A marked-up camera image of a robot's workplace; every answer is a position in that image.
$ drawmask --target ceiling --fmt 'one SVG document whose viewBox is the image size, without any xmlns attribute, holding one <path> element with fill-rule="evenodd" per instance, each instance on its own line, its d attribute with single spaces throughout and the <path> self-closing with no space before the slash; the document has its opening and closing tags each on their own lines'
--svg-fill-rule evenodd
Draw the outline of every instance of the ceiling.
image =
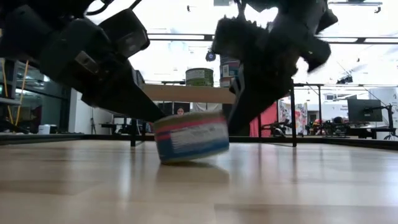
<svg viewBox="0 0 398 224">
<path fill-rule="evenodd" d="M 104 13 L 92 16 L 99 23 L 118 11 L 128 7 L 133 1 L 115 0 Z M 339 23 L 325 30 L 322 35 L 333 37 L 396 37 L 398 1 L 383 0 L 381 12 L 375 14 L 376 6 L 331 6 L 339 17 Z M 90 11 L 101 7 L 94 2 Z M 218 19 L 227 15 L 235 16 L 235 5 L 213 6 L 213 0 L 143 0 L 134 10 L 148 33 L 165 34 L 213 34 Z M 250 7 L 246 17 L 266 24 L 273 20 L 277 9 L 257 13 Z M 147 81 L 181 80 L 185 70 L 192 67 L 207 67 L 215 71 L 218 79 L 219 61 L 206 62 L 205 54 L 211 42 L 151 42 L 148 49 L 139 52 L 130 60 Z M 344 75 L 351 74 L 355 83 L 398 84 L 398 45 L 332 45 L 332 56 L 328 63 L 312 74 L 307 74 L 306 63 L 299 61 L 296 82 L 336 83 Z"/>
</svg>

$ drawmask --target black robotic claw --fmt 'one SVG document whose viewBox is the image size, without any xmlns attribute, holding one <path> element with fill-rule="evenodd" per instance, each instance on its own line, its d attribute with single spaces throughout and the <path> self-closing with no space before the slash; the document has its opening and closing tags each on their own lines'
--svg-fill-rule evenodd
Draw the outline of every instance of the black robotic claw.
<svg viewBox="0 0 398 224">
<path fill-rule="evenodd" d="M 228 121 L 231 134 L 289 93 L 300 57 L 308 63 L 308 72 L 328 60 L 330 46 L 314 35 L 337 22 L 327 0 L 242 0 L 244 3 L 255 3 L 257 9 L 278 7 L 279 12 L 265 29 L 243 16 L 218 22 L 212 51 L 241 62 L 239 77 L 229 89 L 236 95 Z"/>
</svg>

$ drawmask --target wooden floor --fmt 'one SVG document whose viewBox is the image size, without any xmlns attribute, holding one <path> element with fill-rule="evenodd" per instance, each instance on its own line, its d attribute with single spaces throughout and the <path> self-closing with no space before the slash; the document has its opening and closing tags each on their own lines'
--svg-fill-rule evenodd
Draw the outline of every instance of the wooden floor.
<svg viewBox="0 0 398 224">
<path fill-rule="evenodd" d="M 0 147 L 4 224 L 396 224 L 398 154 L 232 144 L 161 166 L 153 142 Z"/>
</svg>

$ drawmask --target computer monitor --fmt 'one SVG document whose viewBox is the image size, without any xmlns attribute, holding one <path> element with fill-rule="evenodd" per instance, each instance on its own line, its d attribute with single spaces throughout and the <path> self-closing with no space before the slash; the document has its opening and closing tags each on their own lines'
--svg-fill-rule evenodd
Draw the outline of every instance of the computer monitor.
<svg viewBox="0 0 398 224">
<path fill-rule="evenodd" d="M 381 122 L 383 116 L 381 109 L 367 110 L 368 108 L 380 107 L 380 100 L 347 100 L 348 119 L 350 122 Z"/>
</svg>

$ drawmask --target green can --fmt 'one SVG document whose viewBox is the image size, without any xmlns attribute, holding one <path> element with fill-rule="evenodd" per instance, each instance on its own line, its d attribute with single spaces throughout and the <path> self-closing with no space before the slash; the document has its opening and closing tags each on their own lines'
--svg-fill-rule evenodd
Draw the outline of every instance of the green can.
<svg viewBox="0 0 398 224">
<path fill-rule="evenodd" d="M 185 72 L 187 86 L 214 86 L 214 71 L 209 68 L 191 68 Z"/>
</svg>

